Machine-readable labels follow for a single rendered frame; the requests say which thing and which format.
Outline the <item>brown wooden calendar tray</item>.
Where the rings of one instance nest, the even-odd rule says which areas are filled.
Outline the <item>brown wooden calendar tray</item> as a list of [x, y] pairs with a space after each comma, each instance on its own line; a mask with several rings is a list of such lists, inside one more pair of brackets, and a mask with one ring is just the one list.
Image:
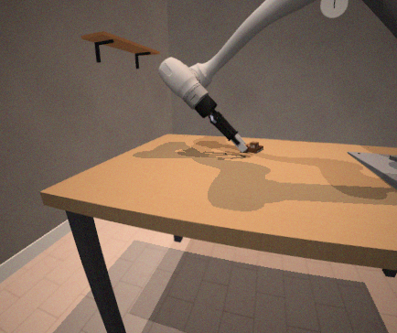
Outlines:
[[262, 151], [263, 150], [263, 146], [262, 145], [259, 145], [259, 148], [257, 148], [257, 149], [253, 149], [253, 148], [250, 148], [249, 147], [249, 152], [250, 153], [255, 153], [255, 154], [257, 154], [258, 152], [260, 152], [260, 151]]

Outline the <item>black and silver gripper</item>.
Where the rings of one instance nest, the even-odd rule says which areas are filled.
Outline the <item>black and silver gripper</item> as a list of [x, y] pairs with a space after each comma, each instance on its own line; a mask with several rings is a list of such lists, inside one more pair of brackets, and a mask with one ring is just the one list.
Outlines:
[[[207, 95], [204, 97], [195, 107], [195, 110], [199, 113], [202, 118], [209, 117], [210, 122], [222, 133], [224, 134], [229, 141], [231, 140], [237, 148], [244, 152], [248, 147], [245, 145], [246, 143], [241, 139], [241, 137], [237, 134], [232, 126], [229, 125], [226, 119], [224, 119], [223, 115], [219, 112], [216, 112], [214, 108], [217, 104]], [[213, 108], [213, 109], [212, 109]], [[217, 118], [216, 118], [216, 117]], [[223, 119], [222, 119], [222, 118]], [[228, 123], [226, 123], [226, 122]], [[228, 127], [228, 126], [229, 127]], [[231, 128], [232, 127], [232, 128]], [[239, 138], [241, 139], [239, 139]]]

